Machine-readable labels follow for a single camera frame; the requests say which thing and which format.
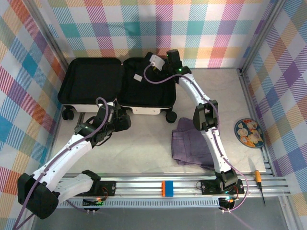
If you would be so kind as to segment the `purple garment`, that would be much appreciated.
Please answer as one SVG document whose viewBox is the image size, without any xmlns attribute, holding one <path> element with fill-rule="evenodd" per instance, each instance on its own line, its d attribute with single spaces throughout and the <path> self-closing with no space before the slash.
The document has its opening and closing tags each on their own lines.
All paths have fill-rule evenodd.
<svg viewBox="0 0 307 230">
<path fill-rule="evenodd" d="M 172 158 L 180 165 L 198 165 L 214 170 L 214 162 L 208 144 L 191 119 L 182 117 L 177 129 L 172 130 Z"/>
</svg>

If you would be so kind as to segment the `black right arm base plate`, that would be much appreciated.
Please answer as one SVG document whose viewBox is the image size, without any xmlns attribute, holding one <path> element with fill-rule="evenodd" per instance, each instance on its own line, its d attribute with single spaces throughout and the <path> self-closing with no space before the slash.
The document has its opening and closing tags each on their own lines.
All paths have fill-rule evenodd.
<svg viewBox="0 0 307 230">
<path fill-rule="evenodd" d="M 238 179 L 237 184 L 229 188 L 222 189 L 219 182 L 216 180 L 200 180 L 200 187 L 202 195 L 243 195 L 245 193 L 242 180 Z"/>
</svg>

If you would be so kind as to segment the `aluminium frame post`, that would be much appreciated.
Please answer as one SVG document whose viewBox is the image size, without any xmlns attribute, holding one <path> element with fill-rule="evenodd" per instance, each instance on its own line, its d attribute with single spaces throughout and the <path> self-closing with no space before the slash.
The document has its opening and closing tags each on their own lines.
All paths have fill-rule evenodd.
<svg viewBox="0 0 307 230">
<path fill-rule="evenodd" d="M 50 4 L 48 3 L 48 0 L 38 1 L 40 2 L 40 5 L 42 5 L 41 8 L 37 6 L 35 0 L 22 0 L 48 45 L 51 46 L 51 50 L 58 58 L 63 70 L 67 71 L 69 64 L 75 58 L 75 55 Z"/>
<path fill-rule="evenodd" d="M 283 9 L 287 0 L 271 0 L 264 15 L 263 19 L 258 24 L 255 34 L 251 39 L 251 43 L 248 45 L 241 64 L 239 66 L 240 73 L 244 74 L 248 70 L 252 61 L 254 60 L 256 53 L 260 49 L 263 41 L 270 32 L 275 20 L 277 19 L 280 11 Z"/>
</svg>

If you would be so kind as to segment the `round cartoon print plate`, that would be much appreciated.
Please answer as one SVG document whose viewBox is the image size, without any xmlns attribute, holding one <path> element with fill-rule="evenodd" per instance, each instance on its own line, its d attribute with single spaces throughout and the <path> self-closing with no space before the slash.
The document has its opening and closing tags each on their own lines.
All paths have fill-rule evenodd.
<svg viewBox="0 0 307 230">
<path fill-rule="evenodd" d="M 265 144 L 264 133 L 254 119 L 244 118 L 237 121 L 234 133 L 236 138 L 246 147 L 259 149 Z"/>
</svg>

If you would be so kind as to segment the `aluminium table side rail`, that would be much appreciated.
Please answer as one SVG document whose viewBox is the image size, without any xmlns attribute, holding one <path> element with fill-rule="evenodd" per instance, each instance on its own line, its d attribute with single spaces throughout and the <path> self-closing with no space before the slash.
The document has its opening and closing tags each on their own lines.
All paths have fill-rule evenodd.
<svg viewBox="0 0 307 230">
<path fill-rule="evenodd" d="M 63 111 L 63 105 L 58 101 L 58 93 L 62 85 L 64 74 L 65 72 L 62 70 L 59 74 L 56 74 L 55 71 L 51 69 L 43 87 L 46 96 L 42 102 L 46 114 L 42 126 L 47 132 L 47 136 L 45 138 L 44 149 L 40 158 L 40 166 L 43 166 L 43 164 L 48 161 L 59 132 L 59 126 L 62 120 L 60 115 Z"/>
<path fill-rule="evenodd" d="M 256 109 L 255 109 L 251 94 L 249 92 L 248 84 L 246 82 L 245 76 L 242 73 L 241 69 L 237 69 L 237 73 L 238 73 L 238 78 L 239 78 L 239 81 L 240 81 L 240 84 L 241 84 L 241 87 L 242 87 L 242 90 L 243 90 L 245 100 L 247 102 L 249 114 L 250 114 L 252 119 L 254 119 L 255 121 L 257 121 L 260 124 L 260 120 L 259 120 L 258 115 L 256 113 Z M 267 147 L 266 142 L 264 142 L 264 145 L 263 145 L 263 147 L 260 148 L 260 151 L 261 151 L 261 154 L 262 154 L 264 164 L 265 165 L 268 164 L 269 167 L 270 167 L 271 175 L 276 176 L 276 170 L 275 170 L 274 164 L 272 163 L 272 158 L 271 158 L 271 156 L 268 152 L 268 147 Z"/>
</svg>

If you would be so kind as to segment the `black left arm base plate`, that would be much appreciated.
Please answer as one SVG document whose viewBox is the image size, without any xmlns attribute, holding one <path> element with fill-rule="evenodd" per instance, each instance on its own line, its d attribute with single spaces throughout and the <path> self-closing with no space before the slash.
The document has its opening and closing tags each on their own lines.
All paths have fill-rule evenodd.
<svg viewBox="0 0 307 230">
<path fill-rule="evenodd" d="M 116 185 L 116 181 L 99 181 L 96 190 L 97 196 L 114 196 Z"/>
</svg>

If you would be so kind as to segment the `white hard-shell suitcase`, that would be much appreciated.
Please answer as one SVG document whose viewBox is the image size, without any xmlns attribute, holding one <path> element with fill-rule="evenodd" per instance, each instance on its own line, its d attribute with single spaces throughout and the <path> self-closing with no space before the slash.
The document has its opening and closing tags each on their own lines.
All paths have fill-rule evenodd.
<svg viewBox="0 0 307 230">
<path fill-rule="evenodd" d="M 173 111 L 176 101 L 176 82 L 149 83 L 143 71 L 149 66 L 147 53 L 144 57 L 131 57 L 120 61 L 114 57 L 79 57 L 67 69 L 58 93 L 64 105 L 62 118 L 72 120 L 74 111 L 94 113 L 98 111 L 95 101 L 102 97 L 122 110 L 139 115 L 158 115 L 165 112 L 168 123 L 174 123 L 177 114 Z M 166 72 L 155 72 L 150 67 L 146 76 L 152 81 L 161 81 Z"/>
</svg>

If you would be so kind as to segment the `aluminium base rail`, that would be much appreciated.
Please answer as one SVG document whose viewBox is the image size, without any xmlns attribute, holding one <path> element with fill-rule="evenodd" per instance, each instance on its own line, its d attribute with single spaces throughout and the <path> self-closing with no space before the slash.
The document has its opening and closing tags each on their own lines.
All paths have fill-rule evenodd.
<svg viewBox="0 0 307 230">
<path fill-rule="evenodd" d="M 196 188 L 199 181 L 215 178 L 212 173 L 100 174 L 100 177 L 102 181 L 116 181 L 116 198 L 161 198 L 162 181 L 173 181 L 174 198 L 201 197 L 201 190 Z M 291 194 L 285 178 L 271 174 L 261 178 L 264 197 Z"/>
</svg>

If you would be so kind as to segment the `blue and orange block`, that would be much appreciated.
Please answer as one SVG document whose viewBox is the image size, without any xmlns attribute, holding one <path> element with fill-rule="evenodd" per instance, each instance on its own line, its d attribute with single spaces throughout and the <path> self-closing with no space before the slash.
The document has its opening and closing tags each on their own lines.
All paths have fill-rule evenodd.
<svg viewBox="0 0 307 230">
<path fill-rule="evenodd" d="M 173 197 L 174 196 L 174 185 L 173 181 L 162 181 L 161 183 L 162 197 Z"/>
</svg>

